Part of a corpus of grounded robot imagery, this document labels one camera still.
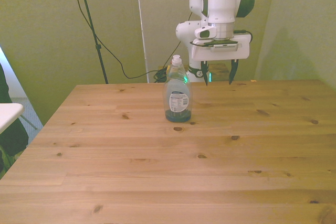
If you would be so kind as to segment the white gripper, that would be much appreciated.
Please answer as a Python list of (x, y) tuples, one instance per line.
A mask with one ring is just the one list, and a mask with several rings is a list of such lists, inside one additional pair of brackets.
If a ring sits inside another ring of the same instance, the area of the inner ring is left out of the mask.
[(191, 42), (191, 57), (201, 62), (201, 71), (205, 84), (208, 85), (208, 62), (215, 60), (231, 60), (229, 84), (236, 75), (239, 59), (249, 57), (250, 35), (236, 35), (227, 40), (194, 39)]

